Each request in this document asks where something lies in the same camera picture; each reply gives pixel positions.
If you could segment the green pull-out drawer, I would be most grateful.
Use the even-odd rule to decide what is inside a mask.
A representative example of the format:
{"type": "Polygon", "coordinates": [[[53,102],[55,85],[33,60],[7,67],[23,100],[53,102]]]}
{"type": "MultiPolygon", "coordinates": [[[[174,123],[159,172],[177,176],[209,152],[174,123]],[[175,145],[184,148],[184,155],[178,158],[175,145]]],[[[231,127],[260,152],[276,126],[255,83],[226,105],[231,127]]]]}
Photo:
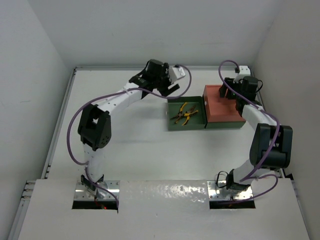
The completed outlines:
{"type": "Polygon", "coordinates": [[[184,96],[167,100],[167,129],[169,131],[202,130],[207,124],[201,96],[184,96]]]}

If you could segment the salmon drawer box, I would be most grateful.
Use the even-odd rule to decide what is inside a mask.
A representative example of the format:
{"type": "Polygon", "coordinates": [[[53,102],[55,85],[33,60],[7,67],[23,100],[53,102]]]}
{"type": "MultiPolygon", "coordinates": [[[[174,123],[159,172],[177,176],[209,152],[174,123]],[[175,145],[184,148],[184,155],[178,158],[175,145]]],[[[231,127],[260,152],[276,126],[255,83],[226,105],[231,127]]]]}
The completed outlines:
{"type": "Polygon", "coordinates": [[[236,100],[220,97],[221,85],[205,85],[203,91],[206,118],[209,123],[245,123],[236,110],[236,100]]]}

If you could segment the yellow handled cutting pliers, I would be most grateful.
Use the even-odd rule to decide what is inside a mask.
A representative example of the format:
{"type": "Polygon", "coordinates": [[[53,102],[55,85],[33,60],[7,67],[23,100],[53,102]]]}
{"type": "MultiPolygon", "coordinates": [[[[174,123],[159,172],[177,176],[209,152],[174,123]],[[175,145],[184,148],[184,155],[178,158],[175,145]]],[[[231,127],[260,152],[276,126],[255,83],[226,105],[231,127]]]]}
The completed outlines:
{"type": "Polygon", "coordinates": [[[175,120],[175,124],[177,124],[179,122],[179,120],[183,117],[183,110],[184,110],[184,107],[187,105],[188,103],[187,102],[184,102],[181,107],[179,108],[179,112],[173,116],[172,118],[170,118],[170,120],[175,120]]]}

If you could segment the yellow handled long-nose pliers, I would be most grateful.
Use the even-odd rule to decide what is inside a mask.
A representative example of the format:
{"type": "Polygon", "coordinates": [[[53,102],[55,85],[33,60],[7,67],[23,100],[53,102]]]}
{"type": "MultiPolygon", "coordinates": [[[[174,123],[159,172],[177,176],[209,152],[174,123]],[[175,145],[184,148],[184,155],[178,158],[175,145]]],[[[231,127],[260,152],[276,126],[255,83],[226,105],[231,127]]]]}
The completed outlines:
{"type": "Polygon", "coordinates": [[[189,110],[187,110],[183,117],[185,118],[184,123],[182,124],[183,126],[187,125],[189,122],[190,118],[198,114],[198,110],[196,109],[196,105],[193,105],[189,110]]]}

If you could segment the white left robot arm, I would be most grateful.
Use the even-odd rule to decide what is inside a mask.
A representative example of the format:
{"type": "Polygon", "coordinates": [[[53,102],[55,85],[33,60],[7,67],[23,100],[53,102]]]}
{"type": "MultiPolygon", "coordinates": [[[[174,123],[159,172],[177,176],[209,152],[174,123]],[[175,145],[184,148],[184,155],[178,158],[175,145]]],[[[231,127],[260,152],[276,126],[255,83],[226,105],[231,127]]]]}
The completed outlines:
{"type": "Polygon", "coordinates": [[[107,97],[96,104],[90,104],[82,111],[78,134],[83,144],[87,181],[97,183],[103,180],[104,148],[112,137],[111,116],[125,110],[129,105],[143,99],[149,92],[157,90],[167,97],[180,86],[176,81],[186,76],[181,66],[170,67],[167,63],[151,59],[146,67],[132,76],[121,89],[123,94],[107,97]]]}

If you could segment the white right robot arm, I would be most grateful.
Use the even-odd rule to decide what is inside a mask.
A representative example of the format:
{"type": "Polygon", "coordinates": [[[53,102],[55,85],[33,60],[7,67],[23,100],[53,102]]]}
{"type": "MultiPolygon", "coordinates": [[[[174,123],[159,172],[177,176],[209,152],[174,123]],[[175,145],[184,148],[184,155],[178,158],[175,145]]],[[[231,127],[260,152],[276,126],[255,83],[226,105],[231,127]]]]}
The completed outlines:
{"type": "Polygon", "coordinates": [[[219,89],[221,98],[235,99],[235,109],[255,131],[248,160],[226,174],[225,184],[215,183],[229,192],[245,191],[254,179],[260,179],[270,171],[285,169],[291,161],[293,129],[281,125],[256,100],[259,84],[261,80],[252,76],[226,77],[219,89]]]}

